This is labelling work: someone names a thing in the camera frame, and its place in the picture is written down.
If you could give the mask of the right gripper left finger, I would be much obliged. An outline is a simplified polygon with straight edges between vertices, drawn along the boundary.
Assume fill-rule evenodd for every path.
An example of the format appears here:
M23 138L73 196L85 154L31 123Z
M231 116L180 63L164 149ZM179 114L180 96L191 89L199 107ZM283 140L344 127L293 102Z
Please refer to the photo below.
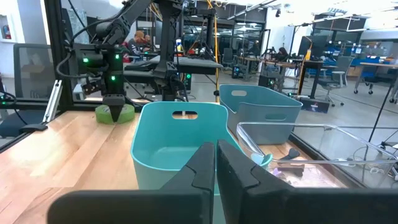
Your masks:
M212 224L215 146L202 144L157 190L79 190L56 199L47 224Z

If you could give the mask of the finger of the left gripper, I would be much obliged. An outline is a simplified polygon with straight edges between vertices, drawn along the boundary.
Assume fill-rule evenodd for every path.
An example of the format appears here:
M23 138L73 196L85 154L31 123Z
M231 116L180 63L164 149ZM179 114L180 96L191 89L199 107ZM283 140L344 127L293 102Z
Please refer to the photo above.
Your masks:
M111 114L113 122L116 122L119 119L119 115L123 110L124 105L109 105L109 112Z

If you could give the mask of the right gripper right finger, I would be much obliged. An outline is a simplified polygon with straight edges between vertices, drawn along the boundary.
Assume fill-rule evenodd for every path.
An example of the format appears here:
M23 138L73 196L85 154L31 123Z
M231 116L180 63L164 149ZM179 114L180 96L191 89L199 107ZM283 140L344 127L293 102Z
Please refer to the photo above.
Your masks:
M398 224L398 190L295 188L225 140L216 157L226 224Z

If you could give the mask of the green tape roll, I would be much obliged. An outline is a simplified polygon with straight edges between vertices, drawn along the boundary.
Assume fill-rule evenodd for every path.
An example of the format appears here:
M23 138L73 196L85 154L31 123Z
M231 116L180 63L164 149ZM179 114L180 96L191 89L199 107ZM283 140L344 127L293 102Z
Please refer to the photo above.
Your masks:
M117 121L113 121L109 106L101 105L95 109L96 121L103 124L123 124L135 118L135 109L132 105L125 104Z

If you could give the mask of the person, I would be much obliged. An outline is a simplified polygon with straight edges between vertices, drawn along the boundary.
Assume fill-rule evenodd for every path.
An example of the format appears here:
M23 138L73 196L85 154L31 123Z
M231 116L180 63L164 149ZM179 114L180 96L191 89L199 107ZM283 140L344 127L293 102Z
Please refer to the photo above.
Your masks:
M277 52L275 59L280 62L286 62L289 59L289 54L287 53L284 47L280 47L279 51Z
M133 59L136 61L142 60L141 55L144 52L151 51L150 43L146 40L144 32L141 30L138 30L134 34L134 37L128 41L127 46L130 55L133 56Z

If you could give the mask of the bright teal plastic bin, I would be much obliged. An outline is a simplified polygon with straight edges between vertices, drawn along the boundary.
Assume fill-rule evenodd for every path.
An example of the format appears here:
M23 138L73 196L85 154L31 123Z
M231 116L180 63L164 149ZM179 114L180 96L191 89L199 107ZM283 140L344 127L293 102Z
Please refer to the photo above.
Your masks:
M228 112L213 103L160 101L145 105L131 146L139 190L157 190L188 162L198 148L225 140L244 151L227 129ZM213 220L226 222L216 183Z

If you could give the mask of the silver aluminium bar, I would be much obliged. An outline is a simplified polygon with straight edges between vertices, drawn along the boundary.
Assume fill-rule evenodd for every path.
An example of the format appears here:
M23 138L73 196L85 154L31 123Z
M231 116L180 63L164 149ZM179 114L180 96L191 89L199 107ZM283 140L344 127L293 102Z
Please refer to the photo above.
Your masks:
M49 98L49 102L47 104L44 117L43 117L43 122L48 123L51 122L55 114L57 112L58 104L60 101L60 96L62 94L62 89L63 89L63 84L62 80L55 80L52 92Z

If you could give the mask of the clear plastic bin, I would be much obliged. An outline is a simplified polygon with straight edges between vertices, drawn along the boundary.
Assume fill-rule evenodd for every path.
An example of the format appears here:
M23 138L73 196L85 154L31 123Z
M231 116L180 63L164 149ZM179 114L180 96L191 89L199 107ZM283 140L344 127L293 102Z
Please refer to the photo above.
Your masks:
M294 187L382 188L398 187L398 156L334 125L294 123L283 144L258 145L238 123L241 149L256 164L272 172L278 162L304 164L302 177L282 172L278 178ZM290 148L300 155L280 161Z

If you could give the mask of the black mesh chair back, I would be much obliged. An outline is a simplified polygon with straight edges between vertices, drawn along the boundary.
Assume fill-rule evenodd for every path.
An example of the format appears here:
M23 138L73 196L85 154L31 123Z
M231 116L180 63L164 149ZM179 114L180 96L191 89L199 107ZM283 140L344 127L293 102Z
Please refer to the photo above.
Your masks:
M15 96L49 99L55 83L51 47L45 44L14 44L13 55Z

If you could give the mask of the black desk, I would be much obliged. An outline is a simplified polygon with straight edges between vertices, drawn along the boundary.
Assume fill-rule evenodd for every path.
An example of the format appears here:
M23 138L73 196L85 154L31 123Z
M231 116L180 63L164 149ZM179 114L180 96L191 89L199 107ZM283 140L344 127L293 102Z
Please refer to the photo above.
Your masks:
M150 60L136 63L126 63L124 69L126 71L137 70L148 72L155 69L159 62L160 56L158 55ZM176 66L178 73L196 73L203 75L215 75L216 69L223 68L221 64L212 60L188 57L174 57L174 65Z

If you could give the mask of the blue-grey plastic bin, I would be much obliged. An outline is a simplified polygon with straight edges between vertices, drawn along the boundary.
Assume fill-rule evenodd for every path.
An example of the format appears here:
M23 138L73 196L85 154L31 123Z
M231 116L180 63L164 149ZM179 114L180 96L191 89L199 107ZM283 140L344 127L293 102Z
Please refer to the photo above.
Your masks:
M256 85L220 85L220 104L228 110L228 128L238 123L258 145L285 143L303 104L279 92Z

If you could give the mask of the black floor box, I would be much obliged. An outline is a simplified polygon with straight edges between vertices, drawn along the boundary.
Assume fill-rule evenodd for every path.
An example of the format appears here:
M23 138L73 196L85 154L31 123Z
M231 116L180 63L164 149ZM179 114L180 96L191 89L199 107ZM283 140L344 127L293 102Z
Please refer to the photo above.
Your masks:
M327 100L300 98L300 102L303 104L303 110L317 113L327 113L330 106L330 102Z

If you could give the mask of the black tripod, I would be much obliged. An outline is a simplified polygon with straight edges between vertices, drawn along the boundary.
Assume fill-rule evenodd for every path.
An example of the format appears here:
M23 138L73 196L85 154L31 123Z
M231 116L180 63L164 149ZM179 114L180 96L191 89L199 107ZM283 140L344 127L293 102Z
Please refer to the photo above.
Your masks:
M377 114L377 118L376 118L375 123L374 123L374 125L373 125L373 127L372 127L372 131L371 131L371 133L370 133L370 135L369 135L369 139L368 139L368 142L369 142L369 143L371 143L371 140L373 139L374 133L375 133L375 131L376 131L376 129L377 129L377 126L378 126L380 117L381 117L381 115L382 115L382 112L383 112L383 110L384 110L385 104L386 104L386 102L387 102L387 99L388 99L388 97L389 97L389 95L390 95L391 90L392 90L392 85L389 86L389 89L388 89L388 91L387 91L387 93L386 93L386 95L385 95L385 97L384 97L384 100L383 100L383 102L382 102L382 105L381 105L381 107L380 107L380 109L379 109L379 112L378 112L378 114ZM381 148L381 149L384 149L384 148L385 148L384 143L385 143L388 139L390 139L391 137L393 137L393 135L395 135L396 133L398 133L398 129L397 129L396 131L394 131L388 138L386 138L385 140L381 141L381 143L378 144L377 146L378 146L379 148Z

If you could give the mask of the grey office chair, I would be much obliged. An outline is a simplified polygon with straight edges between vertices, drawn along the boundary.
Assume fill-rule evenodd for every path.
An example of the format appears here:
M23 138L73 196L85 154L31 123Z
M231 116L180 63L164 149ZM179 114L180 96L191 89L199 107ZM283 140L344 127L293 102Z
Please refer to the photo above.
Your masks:
M330 96L332 90L347 87L347 73L352 64L354 57L341 56L336 61L336 67L332 69L330 78L320 78L317 83L327 91L325 99L331 103L332 107L336 106L335 101Z

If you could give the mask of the black monitor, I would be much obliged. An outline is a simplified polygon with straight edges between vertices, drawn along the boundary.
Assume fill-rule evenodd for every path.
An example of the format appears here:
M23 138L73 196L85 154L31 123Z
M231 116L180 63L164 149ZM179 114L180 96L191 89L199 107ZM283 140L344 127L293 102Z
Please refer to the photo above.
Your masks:
M319 60L327 45L327 35L303 36L297 55L304 57L307 51L310 50L310 60Z

